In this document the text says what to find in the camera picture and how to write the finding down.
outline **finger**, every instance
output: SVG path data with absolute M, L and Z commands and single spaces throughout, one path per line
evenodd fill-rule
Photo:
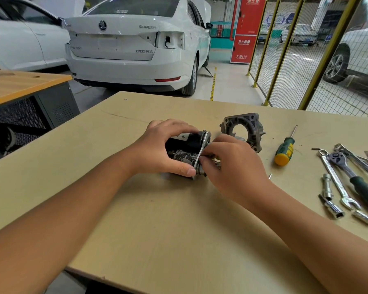
M 151 121 L 148 126 L 147 129 L 153 128 L 155 126 L 157 126 L 158 124 L 162 123 L 163 121 Z
M 236 138 L 234 138 L 233 136 L 230 136 L 228 134 L 221 134 L 218 135 L 214 140 L 217 142 L 230 142 L 230 143 L 240 143 L 240 140 L 237 140 Z
M 219 169 L 210 158 L 201 156 L 199 161 L 202 165 L 203 171 L 207 174 L 212 183 L 219 181 L 219 175 L 221 174 L 221 169 Z
M 166 121 L 163 121 L 161 123 L 161 126 L 169 126 L 169 125 L 176 125 L 176 124 L 188 124 L 188 123 L 181 121 L 179 119 L 167 119 Z
M 218 156 L 222 158 L 228 151 L 227 145 L 226 142 L 213 141 L 202 151 L 202 156 Z
M 196 175 L 196 170 L 190 164 L 168 158 L 164 165 L 164 171 L 178 175 L 191 177 Z
M 175 124 L 170 126 L 163 127 L 164 132 L 166 133 L 167 138 L 172 136 L 177 136 L 181 133 L 199 133 L 199 129 L 191 126 L 189 124 Z

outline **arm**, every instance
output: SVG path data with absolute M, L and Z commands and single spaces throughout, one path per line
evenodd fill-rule
M 87 240 L 121 185 L 137 173 L 195 175 L 167 156 L 165 142 L 198 129 L 182 121 L 151 122 L 130 147 L 0 230 L 0 294 L 42 293 Z
M 219 169 L 201 157 L 204 171 L 219 191 L 268 225 L 330 293 L 368 293 L 367 241 L 270 182 L 260 157 L 247 143 L 222 134 L 203 154 L 221 159 Z

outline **yellow screwdriver handle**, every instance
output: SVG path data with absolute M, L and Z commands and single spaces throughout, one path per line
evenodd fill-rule
M 286 137 L 285 141 L 279 146 L 275 152 L 274 162 L 279 166 L 285 166 L 289 163 L 293 155 L 294 139 Z

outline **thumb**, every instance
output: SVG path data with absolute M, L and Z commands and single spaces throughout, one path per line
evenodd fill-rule
M 191 177 L 196 175 L 196 170 L 190 164 L 172 160 L 169 158 L 169 161 L 165 166 L 165 171 L 169 173 L 175 173 L 178 175 Z
M 199 157 L 199 161 L 201 162 L 202 168 L 211 182 L 217 182 L 221 170 L 214 164 L 213 160 L 205 156 L 201 156 Z

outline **car wheel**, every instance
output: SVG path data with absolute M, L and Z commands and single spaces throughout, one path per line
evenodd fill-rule
M 332 84 L 343 81 L 348 69 L 349 51 L 345 47 L 338 47 L 331 58 L 323 79 Z
M 207 59 L 206 59 L 205 63 L 203 64 L 203 67 L 207 67 L 208 66 L 208 60 L 210 58 L 210 46 L 211 46 L 211 44 L 209 45 L 209 52 L 207 54 Z
M 197 83 L 198 83 L 198 59 L 195 58 L 190 82 L 185 87 L 181 88 L 181 93 L 186 96 L 192 96 L 195 93 Z

